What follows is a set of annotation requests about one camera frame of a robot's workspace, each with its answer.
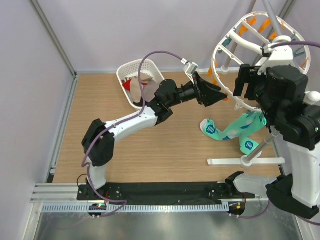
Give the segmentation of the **white round clip hanger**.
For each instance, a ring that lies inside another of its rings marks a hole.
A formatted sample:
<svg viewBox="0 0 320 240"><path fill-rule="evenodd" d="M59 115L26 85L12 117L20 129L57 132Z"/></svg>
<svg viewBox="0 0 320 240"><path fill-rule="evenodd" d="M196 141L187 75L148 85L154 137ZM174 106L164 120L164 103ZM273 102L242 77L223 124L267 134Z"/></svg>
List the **white round clip hanger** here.
<svg viewBox="0 0 320 240"><path fill-rule="evenodd" d="M273 33L273 38L263 36L263 31L272 24L267 12L255 11L243 16L231 30L223 37L217 44L212 54L211 67L208 71L208 76L214 77L214 84L217 84L227 93L229 99L235 100L236 111L240 109L247 109L253 112L260 112L261 109L247 104L241 97L233 96L233 90L227 87L220 77L220 75L227 75L231 72L230 67L219 67L217 58L220 54L225 54L228 58L237 63L239 66L244 62L236 55L236 51L229 49L231 43L236 43L243 49L251 51L258 55L258 62L253 66L260 67L271 54L266 55L262 53L262 48L269 45L274 45L280 42L294 42L304 41L302 35L291 27L284 19L277 17L276 21L279 23L281 33L279 36ZM302 45L297 50L293 51L294 66L300 70L301 73L307 74L311 66L311 52L308 46Z"/></svg>

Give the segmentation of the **teal patterned sock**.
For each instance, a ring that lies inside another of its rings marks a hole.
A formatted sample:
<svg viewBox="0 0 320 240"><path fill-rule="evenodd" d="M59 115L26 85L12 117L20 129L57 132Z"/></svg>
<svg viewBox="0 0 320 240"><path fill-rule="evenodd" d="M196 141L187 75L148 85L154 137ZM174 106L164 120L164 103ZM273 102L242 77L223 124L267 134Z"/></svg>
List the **teal patterned sock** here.
<svg viewBox="0 0 320 240"><path fill-rule="evenodd" d="M266 125L267 120L264 115L253 111L243 113L223 130L219 129L212 119L206 118L200 123L200 130L204 135L216 141L228 141L235 138L248 138Z"/></svg>
<svg viewBox="0 0 320 240"><path fill-rule="evenodd" d="M240 150L244 155L248 156L249 154L251 154L252 151L254 151L258 145L258 142L249 138L245 133L242 133L239 136Z"/></svg>

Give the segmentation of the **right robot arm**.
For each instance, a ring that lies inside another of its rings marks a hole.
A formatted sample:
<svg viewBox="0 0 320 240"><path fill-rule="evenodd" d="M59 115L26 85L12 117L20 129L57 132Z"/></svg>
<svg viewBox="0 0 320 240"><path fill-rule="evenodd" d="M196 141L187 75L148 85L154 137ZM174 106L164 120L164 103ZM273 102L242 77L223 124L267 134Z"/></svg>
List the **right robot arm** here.
<svg viewBox="0 0 320 240"><path fill-rule="evenodd" d="M308 76L290 65L241 65L235 96L256 101L267 125L287 143L292 172L265 178L238 171L225 185L230 198L242 193L265 196L278 209L307 220L320 212L320 108L305 102Z"/></svg>

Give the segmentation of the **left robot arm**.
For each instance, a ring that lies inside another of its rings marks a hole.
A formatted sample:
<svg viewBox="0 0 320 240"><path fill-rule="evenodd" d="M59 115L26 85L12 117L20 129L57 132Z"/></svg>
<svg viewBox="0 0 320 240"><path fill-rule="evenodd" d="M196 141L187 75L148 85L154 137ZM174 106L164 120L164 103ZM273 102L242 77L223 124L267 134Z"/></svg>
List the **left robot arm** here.
<svg viewBox="0 0 320 240"><path fill-rule="evenodd" d="M226 98L227 95L219 86L207 82L195 72L185 85L177 86L172 79L163 80L155 91L154 98L140 111L113 121L94 120L81 142L85 154L81 165L87 168L88 194L94 200L105 198L106 167L114 156L117 142L140 130L165 122L173 115L173 106L197 100L198 104L209 107Z"/></svg>

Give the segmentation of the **white and grey drying rack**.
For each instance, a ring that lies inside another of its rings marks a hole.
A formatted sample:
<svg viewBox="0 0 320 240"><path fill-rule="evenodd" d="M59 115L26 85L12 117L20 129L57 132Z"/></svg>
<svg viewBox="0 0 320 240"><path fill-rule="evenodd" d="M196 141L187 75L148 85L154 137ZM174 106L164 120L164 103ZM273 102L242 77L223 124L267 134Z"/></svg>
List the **white and grey drying rack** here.
<svg viewBox="0 0 320 240"><path fill-rule="evenodd" d="M277 37L273 41L265 38L251 24L251 20L262 14L268 17ZM310 54L311 43L304 41L283 19L274 14L267 4L262 13L255 11L243 16L225 35L237 45L261 56L257 65L243 63L233 51L220 42L216 52L224 52L239 65L234 90L221 81L216 65L211 69L217 84L236 102L237 109L245 108L252 112L263 113L267 124L274 127L265 140L249 155L240 158L209 159L208 164L239 165L280 165L282 157L260 158L259 153L277 136L282 135L289 146L291 163L314 166L319 162L318 143L320 141L320 108L316 105L319 93L307 91L307 72L310 59L304 67L295 65L292 46L301 45L306 55Z"/></svg>

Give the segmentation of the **white perforated plastic basket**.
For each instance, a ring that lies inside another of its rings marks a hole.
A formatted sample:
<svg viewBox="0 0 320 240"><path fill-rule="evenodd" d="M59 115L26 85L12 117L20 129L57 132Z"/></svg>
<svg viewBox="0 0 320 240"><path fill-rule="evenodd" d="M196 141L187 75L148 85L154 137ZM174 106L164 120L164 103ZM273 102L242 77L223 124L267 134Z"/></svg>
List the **white perforated plastic basket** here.
<svg viewBox="0 0 320 240"><path fill-rule="evenodd" d="M125 63L121 65L116 72L116 76L118 78L120 87L127 101L136 110L140 110L142 108L143 101L141 101L138 104L134 103L131 98L130 91L126 91L123 88L122 80L128 80L129 78L132 79L133 77L138 77L138 70L139 70L140 63L141 63L140 59ZM158 67L156 66L156 64L150 59L145 60L144 63L142 64L141 74L145 74L147 76L152 77L159 84L165 79L162 73L160 72L160 70L158 69Z"/></svg>

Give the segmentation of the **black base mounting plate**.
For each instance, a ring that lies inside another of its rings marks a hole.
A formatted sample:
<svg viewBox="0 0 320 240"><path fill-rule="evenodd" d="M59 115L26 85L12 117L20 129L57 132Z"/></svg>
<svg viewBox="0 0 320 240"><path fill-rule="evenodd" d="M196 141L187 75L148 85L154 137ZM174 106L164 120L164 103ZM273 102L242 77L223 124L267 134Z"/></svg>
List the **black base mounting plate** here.
<svg viewBox="0 0 320 240"><path fill-rule="evenodd" d="M239 192L224 182L109 182L97 190L111 200L127 200L130 204L155 204L183 200L254 199L252 193Z"/></svg>

